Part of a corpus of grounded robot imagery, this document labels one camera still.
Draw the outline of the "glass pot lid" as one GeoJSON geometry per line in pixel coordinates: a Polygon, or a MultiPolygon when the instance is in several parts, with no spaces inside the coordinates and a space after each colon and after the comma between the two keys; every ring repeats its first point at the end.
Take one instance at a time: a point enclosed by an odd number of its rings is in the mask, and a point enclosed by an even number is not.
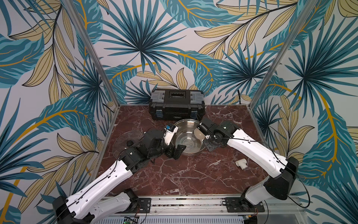
{"type": "Polygon", "coordinates": [[[120,135],[112,148],[114,157],[118,159],[124,150],[139,145],[143,137],[144,133],[141,131],[128,131],[120,135]]]}

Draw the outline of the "aluminium right corner post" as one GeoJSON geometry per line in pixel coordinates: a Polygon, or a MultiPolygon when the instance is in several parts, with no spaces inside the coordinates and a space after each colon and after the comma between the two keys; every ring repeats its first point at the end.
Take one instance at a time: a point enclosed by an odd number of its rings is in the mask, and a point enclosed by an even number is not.
{"type": "Polygon", "coordinates": [[[252,98],[251,103],[249,104],[249,109],[250,110],[253,110],[257,106],[258,100],[260,99],[260,96],[264,92],[268,82],[271,80],[274,72],[277,69],[277,66],[279,65],[279,63],[281,62],[281,60],[284,57],[285,53],[288,51],[288,49],[292,45],[293,41],[295,40],[295,38],[299,34],[301,28],[304,26],[305,21],[309,17],[311,11],[314,9],[314,7],[317,4],[317,2],[318,1],[308,1],[304,5],[302,13],[297,17],[297,21],[293,23],[292,30],[288,33],[285,41],[282,43],[282,47],[278,51],[278,53],[277,53],[272,65],[270,66],[267,74],[262,79],[262,82],[261,82],[260,86],[257,88],[257,91],[256,91],[254,97],[252,98]]]}

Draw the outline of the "white pvc pipe fitting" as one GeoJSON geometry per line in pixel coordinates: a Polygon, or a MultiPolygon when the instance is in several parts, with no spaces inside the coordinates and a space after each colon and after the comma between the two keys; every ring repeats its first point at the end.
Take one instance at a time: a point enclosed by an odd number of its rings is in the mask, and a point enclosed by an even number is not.
{"type": "Polygon", "coordinates": [[[236,166],[241,168],[242,170],[245,170],[248,167],[247,163],[248,161],[244,158],[235,162],[236,166]]]}

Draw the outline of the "black plastic toolbox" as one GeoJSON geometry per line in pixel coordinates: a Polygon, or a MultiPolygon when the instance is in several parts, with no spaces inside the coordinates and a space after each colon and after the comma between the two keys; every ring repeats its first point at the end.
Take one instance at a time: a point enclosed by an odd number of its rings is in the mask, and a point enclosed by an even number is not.
{"type": "Polygon", "coordinates": [[[149,114],[153,120],[201,120],[206,113],[204,94],[199,90],[153,90],[149,114]]]}

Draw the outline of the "aluminium left corner post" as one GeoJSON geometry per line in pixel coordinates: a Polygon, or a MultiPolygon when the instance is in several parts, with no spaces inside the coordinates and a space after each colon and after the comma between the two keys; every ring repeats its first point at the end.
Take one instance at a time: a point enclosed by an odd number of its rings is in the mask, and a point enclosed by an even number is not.
{"type": "Polygon", "coordinates": [[[114,93],[114,91],[111,87],[109,79],[108,79],[108,77],[105,73],[105,70],[103,69],[103,66],[100,62],[100,59],[98,58],[98,55],[93,47],[93,44],[90,40],[87,30],[85,29],[84,23],[81,20],[79,14],[77,13],[77,10],[75,8],[73,1],[64,0],[63,4],[64,4],[65,8],[67,9],[70,19],[74,23],[74,26],[77,29],[79,36],[81,37],[81,39],[84,43],[84,47],[88,51],[89,57],[92,59],[96,69],[98,70],[99,75],[104,83],[104,86],[107,88],[108,93],[109,93],[111,99],[113,100],[115,107],[118,109],[120,107],[120,104],[117,100],[116,94],[114,93]]]}

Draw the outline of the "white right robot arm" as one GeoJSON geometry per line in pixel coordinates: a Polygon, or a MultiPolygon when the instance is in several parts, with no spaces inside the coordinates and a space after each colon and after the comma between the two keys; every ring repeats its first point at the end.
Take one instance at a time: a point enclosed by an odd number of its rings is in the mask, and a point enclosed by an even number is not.
{"type": "Polygon", "coordinates": [[[229,146],[267,172],[268,177],[263,181],[244,190],[241,198],[245,203],[257,205],[266,199],[286,200],[289,197],[297,177],[299,162],[296,158],[286,158],[275,153],[228,120],[217,125],[204,118],[194,130],[194,135],[203,141],[208,151],[229,146]]]}

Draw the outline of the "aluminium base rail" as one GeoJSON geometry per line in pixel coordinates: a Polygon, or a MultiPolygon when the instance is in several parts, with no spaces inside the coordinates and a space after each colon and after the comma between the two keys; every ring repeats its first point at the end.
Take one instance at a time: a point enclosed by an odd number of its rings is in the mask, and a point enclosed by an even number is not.
{"type": "Polygon", "coordinates": [[[116,213],[101,224],[308,224],[298,197],[266,199],[246,211],[239,195],[177,195],[140,197],[140,210],[116,213]]]}

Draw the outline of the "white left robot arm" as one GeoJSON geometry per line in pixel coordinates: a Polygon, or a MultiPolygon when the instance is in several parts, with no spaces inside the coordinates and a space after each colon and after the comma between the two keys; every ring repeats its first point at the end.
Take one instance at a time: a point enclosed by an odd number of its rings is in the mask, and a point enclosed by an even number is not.
{"type": "Polygon", "coordinates": [[[104,199],[104,196],[162,155],[179,159],[186,146],[172,144],[175,133],[176,130],[154,129],[128,139],[115,162],[102,175],[77,193],[53,201],[54,223],[95,224],[117,212],[137,209],[139,198],[131,189],[125,189],[112,199],[104,199]]]}

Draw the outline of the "beige plastic ladle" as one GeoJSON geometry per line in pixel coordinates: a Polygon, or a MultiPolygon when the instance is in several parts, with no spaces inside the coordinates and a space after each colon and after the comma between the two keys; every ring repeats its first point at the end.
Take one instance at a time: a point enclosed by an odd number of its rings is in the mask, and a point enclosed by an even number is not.
{"type": "Polygon", "coordinates": [[[194,130],[195,137],[201,141],[206,139],[207,133],[208,133],[208,131],[205,128],[202,128],[202,129],[196,128],[194,130]]]}

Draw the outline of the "aluminium corner post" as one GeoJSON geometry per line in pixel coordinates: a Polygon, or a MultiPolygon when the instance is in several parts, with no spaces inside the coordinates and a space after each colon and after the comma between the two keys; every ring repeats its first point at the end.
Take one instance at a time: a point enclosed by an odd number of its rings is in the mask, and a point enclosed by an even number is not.
{"type": "Polygon", "coordinates": [[[279,63],[281,62],[281,60],[284,57],[285,53],[288,51],[288,49],[292,45],[293,41],[295,40],[295,38],[299,34],[301,28],[304,26],[305,21],[309,17],[311,11],[314,9],[314,7],[317,4],[317,2],[318,1],[308,1],[304,5],[302,13],[297,17],[297,21],[293,23],[292,30],[288,33],[285,41],[282,43],[282,47],[278,51],[278,53],[277,53],[272,65],[270,66],[267,74],[262,79],[262,82],[261,82],[260,86],[257,88],[257,91],[256,91],[254,97],[252,98],[251,103],[249,104],[249,109],[250,110],[253,110],[257,106],[258,100],[260,99],[260,96],[264,92],[268,82],[271,80],[274,72],[277,69],[277,66],[279,65],[279,63]]]}
{"type": "Polygon", "coordinates": [[[77,10],[75,8],[73,1],[64,0],[63,4],[64,4],[65,8],[67,9],[70,19],[74,23],[74,26],[77,29],[79,36],[81,37],[81,39],[84,43],[84,47],[88,51],[89,57],[92,59],[96,69],[98,70],[99,75],[104,83],[104,86],[107,88],[108,93],[109,93],[111,99],[113,100],[115,107],[118,109],[120,107],[120,104],[117,100],[116,94],[114,93],[114,91],[111,87],[109,79],[108,79],[108,77],[105,73],[105,70],[103,69],[103,66],[100,62],[100,59],[98,58],[98,55],[93,47],[93,44],[90,40],[87,30],[85,29],[84,23],[81,20],[79,14],[77,13],[77,10]]]}

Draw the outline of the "stainless steel pot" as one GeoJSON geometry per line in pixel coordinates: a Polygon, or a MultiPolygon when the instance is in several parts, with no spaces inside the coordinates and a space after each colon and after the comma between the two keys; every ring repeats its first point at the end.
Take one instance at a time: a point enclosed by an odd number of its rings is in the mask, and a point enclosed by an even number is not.
{"type": "Polygon", "coordinates": [[[186,146],[182,155],[187,157],[196,156],[205,149],[203,141],[199,140],[194,135],[194,130],[199,125],[198,120],[182,119],[177,121],[174,125],[178,127],[178,131],[174,134],[172,143],[174,146],[186,146]]]}

